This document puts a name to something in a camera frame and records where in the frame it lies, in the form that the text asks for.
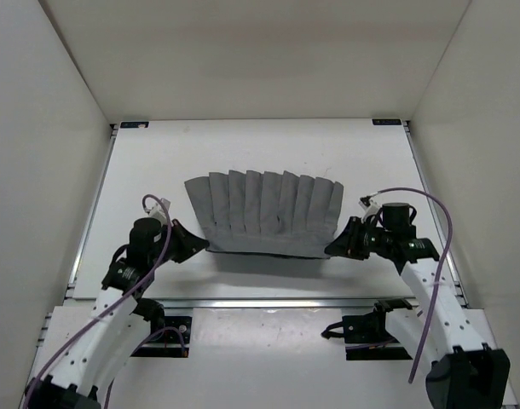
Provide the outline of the grey pleated skirt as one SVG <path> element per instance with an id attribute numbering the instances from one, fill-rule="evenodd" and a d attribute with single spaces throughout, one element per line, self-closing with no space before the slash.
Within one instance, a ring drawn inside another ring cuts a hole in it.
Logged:
<path id="1" fill-rule="evenodd" d="M 328 257 L 344 197 L 340 182 L 289 171 L 231 170 L 184 185 L 210 252 Z"/>

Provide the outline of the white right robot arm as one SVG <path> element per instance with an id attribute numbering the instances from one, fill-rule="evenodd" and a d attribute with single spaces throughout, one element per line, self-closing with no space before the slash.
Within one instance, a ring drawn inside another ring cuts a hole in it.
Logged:
<path id="1" fill-rule="evenodd" d="M 346 353 L 399 343 L 425 375 L 434 408 L 501 408 L 510 372 L 503 349 L 492 348 L 476 330 L 442 276 L 443 260 L 429 239 L 420 239 L 416 209 L 406 203 L 379 205 L 361 199 L 364 217 L 353 216 L 325 249 L 330 256 L 391 261 L 417 302 L 404 298 L 375 302 L 364 315 L 345 315 L 323 332 L 342 338 Z"/>

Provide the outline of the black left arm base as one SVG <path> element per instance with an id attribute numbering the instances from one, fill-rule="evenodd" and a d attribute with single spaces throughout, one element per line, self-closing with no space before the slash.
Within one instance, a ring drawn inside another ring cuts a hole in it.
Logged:
<path id="1" fill-rule="evenodd" d="M 163 305 L 150 299 L 141 299 L 134 313 L 150 325 L 150 335 L 141 341 L 132 357 L 186 359 L 189 356 L 191 315 L 166 315 Z"/>

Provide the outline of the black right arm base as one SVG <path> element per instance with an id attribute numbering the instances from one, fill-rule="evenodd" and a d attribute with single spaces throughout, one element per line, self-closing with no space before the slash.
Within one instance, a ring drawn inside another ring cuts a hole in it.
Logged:
<path id="1" fill-rule="evenodd" d="M 410 355 L 385 329 L 387 315 L 399 309 L 413 310 L 404 298 L 379 300 L 364 315 L 343 315 L 321 333 L 325 339 L 343 339 L 347 361 L 411 360 Z"/>

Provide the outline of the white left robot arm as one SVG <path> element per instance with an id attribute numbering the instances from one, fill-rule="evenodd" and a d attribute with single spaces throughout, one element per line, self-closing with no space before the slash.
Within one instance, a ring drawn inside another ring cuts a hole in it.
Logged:
<path id="1" fill-rule="evenodd" d="M 178 220 L 136 220 L 129 240 L 113 254 L 90 316 L 25 389 L 25 408 L 99 408 L 117 372 L 144 343 L 176 327 L 161 303 L 145 298 L 154 272 L 182 263 L 208 247 Z"/>

